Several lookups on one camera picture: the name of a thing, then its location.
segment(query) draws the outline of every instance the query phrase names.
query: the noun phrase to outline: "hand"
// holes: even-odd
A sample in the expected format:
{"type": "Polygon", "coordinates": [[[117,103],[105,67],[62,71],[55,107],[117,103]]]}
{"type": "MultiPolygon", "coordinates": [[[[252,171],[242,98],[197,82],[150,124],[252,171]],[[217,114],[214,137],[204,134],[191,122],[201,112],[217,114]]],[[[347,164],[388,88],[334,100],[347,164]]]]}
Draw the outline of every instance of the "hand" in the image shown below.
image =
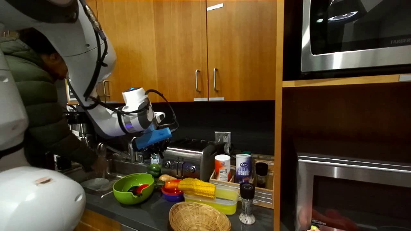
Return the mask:
{"type": "Polygon", "coordinates": [[[91,166],[91,168],[94,170],[94,172],[96,172],[98,176],[103,176],[104,173],[107,171],[107,167],[107,160],[103,156],[98,156],[97,160],[91,166]]]}

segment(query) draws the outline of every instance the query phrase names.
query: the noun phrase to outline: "stainless steel toaster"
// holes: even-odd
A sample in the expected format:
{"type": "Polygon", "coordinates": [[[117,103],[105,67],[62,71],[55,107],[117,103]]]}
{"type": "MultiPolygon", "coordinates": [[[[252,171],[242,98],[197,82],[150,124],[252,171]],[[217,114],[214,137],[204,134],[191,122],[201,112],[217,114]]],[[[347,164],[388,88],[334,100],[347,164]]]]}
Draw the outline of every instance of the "stainless steel toaster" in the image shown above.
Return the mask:
{"type": "Polygon", "coordinates": [[[212,141],[181,139],[163,153],[162,173],[177,178],[210,179],[217,149],[212,141]]]}

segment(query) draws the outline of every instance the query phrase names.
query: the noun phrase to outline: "gray countertop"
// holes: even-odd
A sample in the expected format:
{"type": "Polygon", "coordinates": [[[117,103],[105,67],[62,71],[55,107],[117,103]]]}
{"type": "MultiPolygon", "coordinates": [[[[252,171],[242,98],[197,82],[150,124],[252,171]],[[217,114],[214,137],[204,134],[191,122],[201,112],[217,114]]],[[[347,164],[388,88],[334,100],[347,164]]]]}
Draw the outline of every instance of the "gray countertop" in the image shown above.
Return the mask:
{"type": "MultiPolygon", "coordinates": [[[[161,192],[154,192],[145,202],[126,206],[120,204],[113,193],[100,198],[99,196],[86,194],[86,209],[99,213],[139,231],[168,231],[169,211],[175,204],[162,198],[161,192]]],[[[274,212],[272,209],[254,206],[256,223],[251,226],[242,224],[238,216],[241,213],[241,203],[237,205],[237,212],[227,216],[231,222],[232,231],[273,231],[274,212]]]]}

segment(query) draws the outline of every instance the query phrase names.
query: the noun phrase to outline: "green jacket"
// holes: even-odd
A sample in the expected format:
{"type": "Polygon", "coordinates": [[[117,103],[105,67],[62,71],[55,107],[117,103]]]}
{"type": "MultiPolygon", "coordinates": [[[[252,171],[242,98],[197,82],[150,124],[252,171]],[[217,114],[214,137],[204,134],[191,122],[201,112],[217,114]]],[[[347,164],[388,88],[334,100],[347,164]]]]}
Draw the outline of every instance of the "green jacket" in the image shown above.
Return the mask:
{"type": "Polygon", "coordinates": [[[70,131],[57,101],[54,80],[41,68],[41,58],[16,38],[0,38],[0,48],[28,115],[24,147],[28,162],[43,167],[44,154],[49,151],[89,169],[97,155],[70,131]]]}

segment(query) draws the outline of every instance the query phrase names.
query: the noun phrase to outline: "yellow corn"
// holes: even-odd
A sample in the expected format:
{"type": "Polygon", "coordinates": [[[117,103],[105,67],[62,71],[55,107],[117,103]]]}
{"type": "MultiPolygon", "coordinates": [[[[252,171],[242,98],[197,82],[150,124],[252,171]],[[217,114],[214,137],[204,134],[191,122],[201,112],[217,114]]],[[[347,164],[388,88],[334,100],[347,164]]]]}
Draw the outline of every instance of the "yellow corn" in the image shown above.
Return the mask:
{"type": "Polygon", "coordinates": [[[194,178],[185,178],[178,184],[178,189],[189,195],[215,198],[215,185],[194,178]]]}

